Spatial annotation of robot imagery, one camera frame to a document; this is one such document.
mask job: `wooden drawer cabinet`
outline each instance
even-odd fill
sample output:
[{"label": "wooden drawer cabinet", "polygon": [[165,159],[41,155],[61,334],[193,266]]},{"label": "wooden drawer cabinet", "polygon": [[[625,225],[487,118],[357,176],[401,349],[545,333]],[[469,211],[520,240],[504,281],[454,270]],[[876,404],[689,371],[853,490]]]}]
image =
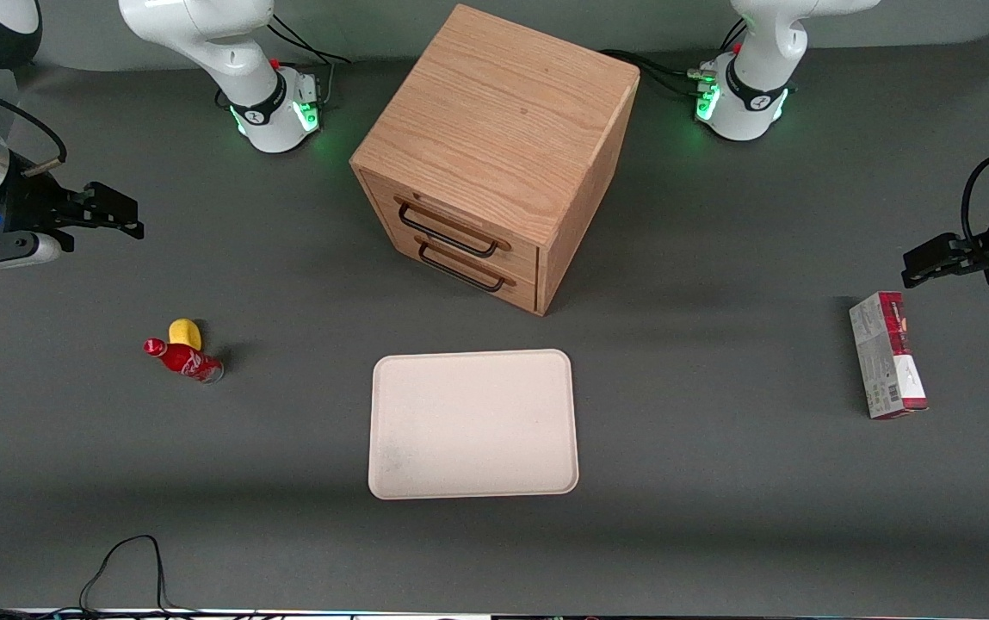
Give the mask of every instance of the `wooden drawer cabinet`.
[{"label": "wooden drawer cabinet", "polygon": [[458,5],[349,163],[401,254],[544,314],[612,180],[639,81]]}]

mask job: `bottle cap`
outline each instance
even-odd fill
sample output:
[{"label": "bottle cap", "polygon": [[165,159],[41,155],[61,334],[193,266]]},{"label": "bottle cap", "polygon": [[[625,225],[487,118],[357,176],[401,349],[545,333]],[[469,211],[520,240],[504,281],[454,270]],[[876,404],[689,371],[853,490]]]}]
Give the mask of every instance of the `bottle cap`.
[{"label": "bottle cap", "polygon": [[164,351],[168,349],[168,345],[161,341],[161,338],[148,338],[146,344],[143,345],[143,349],[147,353],[154,357],[164,356]]}]

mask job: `wooden cabinet top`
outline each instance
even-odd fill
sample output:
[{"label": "wooden cabinet top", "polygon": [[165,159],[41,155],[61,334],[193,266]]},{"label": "wooden cabinet top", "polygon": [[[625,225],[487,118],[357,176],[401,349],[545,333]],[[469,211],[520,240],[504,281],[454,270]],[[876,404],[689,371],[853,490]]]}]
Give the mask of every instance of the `wooden cabinet top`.
[{"label": "wooden cabinet top", "polygon": [[639,79],[456,5],[352,164],[546,246]]}]

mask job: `green light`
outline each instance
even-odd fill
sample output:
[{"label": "green light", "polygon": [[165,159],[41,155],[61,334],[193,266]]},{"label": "green light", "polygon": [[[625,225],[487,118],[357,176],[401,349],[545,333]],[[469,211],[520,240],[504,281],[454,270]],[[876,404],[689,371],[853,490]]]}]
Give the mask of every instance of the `green light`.
[{"label": "green light", "polygon": [[299,122],[302,123],[302,128],[307,133],[318,129],[318,106],[314,105],[314,103],[291,102],[291,109],[297,114]]},{"label": "green light", "polygon": [[720,87],[712,85],[708,93],[702,95],[702,102],[697,103],[697,116],[702,121],[712,118],[712,111],[715,111],[715,104],[720,100]]},{"label": "green light", "polygon": [[778,118],[781,118],[781,110],[785,109],[785,99],[787,98],[788,98],[788,88],[785,88],[784,93],[781,93],[781,102],[777,104],[777,111],[773,113],[774,121],[777,121]]},{"label": "green light", "polygon": [[230,114],[231,116],[234,117],[234,122],[238,124],[238,133],[241,133],[243,136],[245,136],[245,127],[242,127],[242,119],[238,118],[238,113],[234,111],[234,106],[230,107]]}]

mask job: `box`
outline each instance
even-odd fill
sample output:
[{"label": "box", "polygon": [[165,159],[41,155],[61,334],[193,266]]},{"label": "box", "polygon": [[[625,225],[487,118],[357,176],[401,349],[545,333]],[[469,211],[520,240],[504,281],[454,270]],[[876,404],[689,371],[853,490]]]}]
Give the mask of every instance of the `box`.
[{"label": "box", "polygon": [[868,416],[896,419],[927,408],[911,349],[903,294],[882,291],[850,309]]},{"label": "box", "polygon": [[628,63],[458,5],[349,164],[401,254],[544,314],[639,82]]}]

